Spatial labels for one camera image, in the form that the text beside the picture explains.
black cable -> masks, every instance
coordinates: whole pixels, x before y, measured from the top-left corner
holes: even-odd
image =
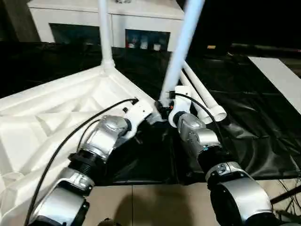
[[[88,125],[87,128],[84,130],[83,134],[81,135],[81,137],[80,137],[80,139],[79,139],[79,144],[77,145],[77,148],[76,148],[76,151],[77,151],[77,152],[79,151],[81,141],[83,140],[84,135],[86,134],[87,130],[88,130],[93,124],[95,124],[96,122],[99,122],[99,121],[100,121],[100,119],[97,119],[97,120],[91,122],[90,125]]]
[[[66,142],[67,142],[67,141],[68,141],[68,140],[69,140],[69,139],[70,139],[77,131],[79,131],[82,127],[84,127],[87,123],[89,123],[90,121],[92,121],[93,119],[95,119],[96,117],[98,117],[99,115],[105,113],[106,111],[108,111],[108,110],[110,110],[110,109],[112,109],[112,108],[114,108],[114,107],[116,107],[116,106],[118,106],[118,105],[120,105],[120,104],[122,104],[122,103],[124,103],[124,102],[127,102],[127,101],[132,101],[132,104],[135,104],[135,103],[138,101],[138,99],[126,99],[126,100],[122,100],[122,101],[119,101],[118,103],[116,103],[116,104],[114,104],[114,105],[112,105],[112,106],[110,106],[110,107],[108,107],[108,108],[102,110],[101,112],[99,112],[99,113],[93,115],[92,117],[90,117],[89,119],[87,119],[86,121],[84,121],[82,124],[80,124],[74,131],[72,131],[72,132],[71,132],[71,133],[70,133],[70,134],[62,141],[62,143],[58,146],[58,148],[56,149],[56,151],[55,151],[55,152],[53,153],[53,155],[51,156],[51,158],[50,158],[50,160],[49,160],[47,166],[45,167],[44,172],[43,172],[43,174],[42,174],[42,176],[41,176],[41,178],[40,178],[40,180],[39,180],[39,182],[38,182],[38,185],[37,185],[36,190],[34,191],[34,194],[33,194],[33,197],[32,197],[32,201],[31,201],[30,206],[29,206],[29,208],[28,208],[28,212],[27,212],[27,215],[26,215],[26,219],[25,219],[25,222],[24,222],[24,226],[28,226],[28,224],[29,224],[29,219],[30,219],[30,216],[31,216],[31,214],[32,214],[32,211],[33,211],[33,208],[34,208],[34,205],[35,205],[35,201],[36,201],[36,199],[37,199],[37,197],[38,197],[38,193],[39,193],[39,190],[40,190],[40,188],[41,188],[41,185],[42,185],[42,183],[43,183],[43,181],[44,181],[44,178],[45,178],[45,176],[46,176],[46,174],[47,174],[47,172],[48,172],[48,170],[49,170],[49,168],[50,168],[52,162],[54,161],[55,157],[57,156],[58,152],[61,150],[61,148],[63,147],[63,145],[64,145],[64,144],[65,144],[65,143],[66,143]]]
[[[278,182],[282,185],[282,187],[286,190],[286,192],[288,192],[288,188],[286,187],[284,182],[282,182],[281,180],[278,180]],[[293,197],[291,197],[291,203],[293,204],[293,213],[296,214],[296,209],[295,209],[295,204],[294,204],[294,201],[293,201]]]
[[[215,118],[212,116],[212,114],[200,102],[198,102],[197,100],[193,99],[192,97],[190,97],[188,95],[185,95],[185,94],[182,94],[182,93],[170,92],[170,94],[171,95],[175,95],[175,96],[185,97],[185,98],[191,100],[192,102],[196,103],[198,106],[200,106],[209,115],[209,117],[211,118],[212,122],[214,123],[214,125],[215,125],[215,127],[216,127],[216,129],[218,131],[219,137],[221,138],[221,143],[222,143],[223,147],[227,150],[227,148],[225,146],[225,142],[224,142],[224,137],[223,137],[223,135],[221,133],[221,129],[220,129],[219,124],[217,124],[217,122],[216,122]]]
[[[298,177],[297,180],[296,180],[295,188],[297,187],[297,184],[298,184],[298,180],[299,180],[299,179],[300,179],[300,178]],[[300,212],[301,212],[301,206],[300,206],[299,201],[298,201],[298,199],[297,199],[296,193],[295,193],[295,199],[296,199],[297,206],[299,207],[299,210],[300,210]]]

white pipe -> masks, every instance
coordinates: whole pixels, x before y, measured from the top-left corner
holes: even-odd
[[[189,79],[191,80],[192,84],[194,85],[194,87],[197,89],[198,93],[202,97],[206,106],[210,108],[211,112],[214,115],[215,120],[221,121],[224,118],[226,118],[227,113],[225,109],[222,106],[218,105],[218,103],[215,101],[215,99],[212,97],[212,95],[209,93],[209,91],[206,89],[203,83],[198,79],[196,74],[193,72],[193,70],[189,67],[189,65],[186,62],[184,62],[183,68],[187,73]]]
[[[100,41],[102,46],[102,65],[105,69],[115,67],[110,44],[110,30],[107,13],[107,0],[98,0]]]
[[[197,91],[193,88],[189,80],[186,78],[186,75],[181,72],[180,81],[184,86],[189,86],[191,90],[191,97],[197,100],[201,105],[203,105],[211,114],[213,114],[209,108],[206,107],[205,103],[203,102],[202,98],[198,95]],[[212,119],[209,115],[196,103],[192,102],[193,106],[198,112],[198,118],[203,121],[205,124],[209,124],[212,122]]]
[[[179,81],[182,65],[186,58],[204,2],[205,0],[188,0],[185,5],[185,15],[180,36],[176,49],[169,61],[159,98],[164,107],[167,107],[169,104],[169,91],[173,91]]]

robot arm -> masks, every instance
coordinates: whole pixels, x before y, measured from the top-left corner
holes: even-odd
[[[77,153],[69,156],[47,194],[38,202],[31,226],[81,226],[89,209],[86,201],[95,182],[104,176],[112,150],[132,138],[138,125],[152,112],[145,101],[136,103],[124,117],[106,115]]]
[[[186,87],[175,87],[189,93]],[[184,149],[194,156],[206,175],[210,198],[221,226],[279,225],[269,197],[231,154],[216,134],[189,111],[190,101],[176,96],[169,122],[176,126]]]

black tarp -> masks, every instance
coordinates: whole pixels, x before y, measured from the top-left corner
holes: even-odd
[[[0,96],[64,77],[101,62],[99,46],[0,43]],[[113,48],[116,68],[152,98],[161,91],[169,53]],[[255,179],[293,178],[301,166],[301,116],[245,56],[188,57],[188,63],[222,105],[227,149]],[[204,181],[190,167],[167,123],[143,123],[116,149],[102,184],[189,184]]]

